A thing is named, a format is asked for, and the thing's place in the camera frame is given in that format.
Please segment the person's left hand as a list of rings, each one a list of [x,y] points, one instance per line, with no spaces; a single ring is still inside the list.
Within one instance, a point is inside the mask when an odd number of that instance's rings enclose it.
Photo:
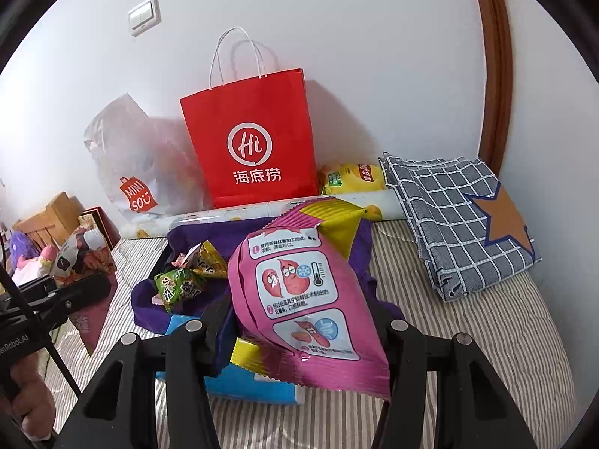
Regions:
[[[39,354],[33,353],[15,363],[10,376],[19,394],[13,401],[1,396],[2,412],[16,416],[30,440],[48,440],[56,419],[56,406],[52,392],[39,373]]]

